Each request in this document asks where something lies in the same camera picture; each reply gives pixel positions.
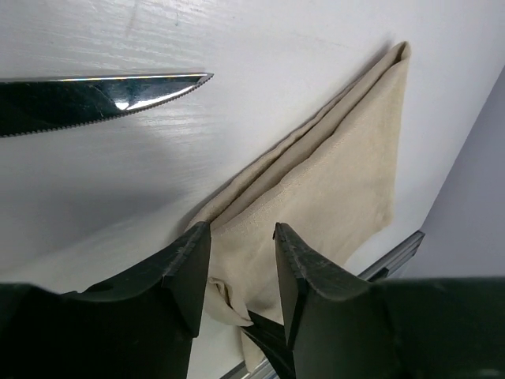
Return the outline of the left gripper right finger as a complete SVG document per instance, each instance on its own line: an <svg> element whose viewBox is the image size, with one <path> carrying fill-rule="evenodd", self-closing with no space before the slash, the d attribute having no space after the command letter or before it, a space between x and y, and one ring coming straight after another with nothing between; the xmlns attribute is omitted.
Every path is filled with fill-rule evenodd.
<svg viewBox="0 0 505 379"><path fill-rule="evenodd" d="M286 223L274 240L283 321L244 332L281 378L503 377L503 278L369 282Z"/></svg>

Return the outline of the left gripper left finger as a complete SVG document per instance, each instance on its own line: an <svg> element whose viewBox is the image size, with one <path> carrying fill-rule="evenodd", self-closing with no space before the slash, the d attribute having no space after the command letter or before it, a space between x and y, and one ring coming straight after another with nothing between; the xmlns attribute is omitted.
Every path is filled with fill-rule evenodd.
<svg viewBox="0 0 505 379"><path fill-rule="evenodd" d="M184 378L200 331L211 232L199 222L166 248L82 292L1 286L4 378Z"/></svg>

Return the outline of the beige cloth napkin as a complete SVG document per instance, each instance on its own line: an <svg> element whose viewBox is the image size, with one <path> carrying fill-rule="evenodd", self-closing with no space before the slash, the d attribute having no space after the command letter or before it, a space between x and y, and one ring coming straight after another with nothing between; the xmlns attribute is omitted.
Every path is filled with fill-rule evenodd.
<svg viewBox="0 0 505 379"><path fill-rule="evenodd" d="M250 313L282 323L277 223L339 265L391 224L410 58L407 42L392 47L195 215L211 227L210 317L238 328Z"/></svg>

